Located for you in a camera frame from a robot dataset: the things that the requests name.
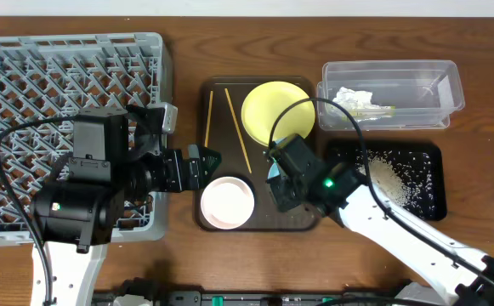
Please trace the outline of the light blue bowl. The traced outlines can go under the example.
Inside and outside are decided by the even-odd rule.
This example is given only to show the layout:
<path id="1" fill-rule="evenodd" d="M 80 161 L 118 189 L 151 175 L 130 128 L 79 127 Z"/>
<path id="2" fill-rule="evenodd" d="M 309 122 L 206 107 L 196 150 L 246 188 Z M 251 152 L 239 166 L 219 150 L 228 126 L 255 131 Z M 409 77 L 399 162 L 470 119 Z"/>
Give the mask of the light blue bowl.
<path id="1" fill-rule="evenodd" d="M 279 177 L 281 174 L 280 174 L 280 170 L 279 170 L 279 167 L 278 167 L 278 164 L 276 162 L 273 162 L 270 166 L 270 170 L 268 172 L 268 177 L 267 179 L 273 179 L 273 178 L 277 178 Z"/>

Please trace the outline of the yellow green snack wrapper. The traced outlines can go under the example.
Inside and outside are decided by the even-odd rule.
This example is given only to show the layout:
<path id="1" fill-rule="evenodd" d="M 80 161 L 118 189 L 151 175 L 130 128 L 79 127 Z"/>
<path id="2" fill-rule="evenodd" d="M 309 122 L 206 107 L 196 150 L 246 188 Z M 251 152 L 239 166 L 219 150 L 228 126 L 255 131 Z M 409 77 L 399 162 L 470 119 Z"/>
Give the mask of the yellow green snack wrapper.
<path id="1" fill-rule="evenodd" d="M 348 109 L 348 113 L 358 122 L 376 121 L 395 115 L 394 106 L 384 106 L 375 109 Z"/>

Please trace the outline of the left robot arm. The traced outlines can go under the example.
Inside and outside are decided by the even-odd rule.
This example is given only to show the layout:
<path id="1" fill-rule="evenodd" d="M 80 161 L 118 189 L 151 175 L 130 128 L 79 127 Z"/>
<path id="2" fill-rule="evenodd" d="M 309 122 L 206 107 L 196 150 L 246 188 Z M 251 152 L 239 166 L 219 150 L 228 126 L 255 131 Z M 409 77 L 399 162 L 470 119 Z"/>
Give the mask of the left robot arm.
<path id="1" fill-rule="evenodd" d="M 222 156 L 198 144 L 189 145 L 187 156 L 158 148 L 164 114 L 130 105 L 82 109 L 73 117 L 69 176 L 50 179 L 31 203 L 53 287 L 45 297 L 34 286 L 33 303 L 89 305 L 126 202 L 207 187 Z"/>

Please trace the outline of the pile of white rice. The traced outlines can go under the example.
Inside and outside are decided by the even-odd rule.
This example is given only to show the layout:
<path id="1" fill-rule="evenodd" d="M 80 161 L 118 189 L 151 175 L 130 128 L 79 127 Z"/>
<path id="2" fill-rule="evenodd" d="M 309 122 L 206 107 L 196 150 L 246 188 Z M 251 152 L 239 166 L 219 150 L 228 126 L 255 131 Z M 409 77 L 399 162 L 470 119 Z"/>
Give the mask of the pile of white rice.
<path id="1" fill-rule="evenodd" d="M 394 204 L 420 218 L 433 218 L 432 161 L 427 153 L 409 150 L 368 150 L 373 183 Z"/>

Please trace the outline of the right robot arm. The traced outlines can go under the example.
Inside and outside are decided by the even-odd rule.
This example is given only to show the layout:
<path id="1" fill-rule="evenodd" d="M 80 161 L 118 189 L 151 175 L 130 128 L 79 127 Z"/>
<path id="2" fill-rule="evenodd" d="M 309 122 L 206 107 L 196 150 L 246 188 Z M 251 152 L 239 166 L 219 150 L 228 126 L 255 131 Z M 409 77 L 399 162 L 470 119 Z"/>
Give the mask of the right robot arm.
<path id="1" fill-rule="evenodd" d="M 494 257 L 397 206 L 354 167 L 273 164 L 267 185 L 280 209 L 304 204 L 378 244 L 421 276 L 444 304 L 494 305 Z"/>

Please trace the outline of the white napkin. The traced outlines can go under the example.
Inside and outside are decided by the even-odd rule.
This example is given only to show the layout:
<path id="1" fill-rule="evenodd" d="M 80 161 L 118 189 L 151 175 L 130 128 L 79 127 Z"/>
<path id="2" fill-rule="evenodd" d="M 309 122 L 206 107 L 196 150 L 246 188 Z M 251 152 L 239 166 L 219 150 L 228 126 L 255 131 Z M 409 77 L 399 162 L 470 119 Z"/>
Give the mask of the white napkin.
<path id="1" fill-rule="evenodd" d="M 355 91 L 353 89 L 341 87 L 332 101 L 341 105 L 348 111 L 385 109 L 385 106 L 373 104 L 372 96 L 372 92 L 361 90 Z"/>

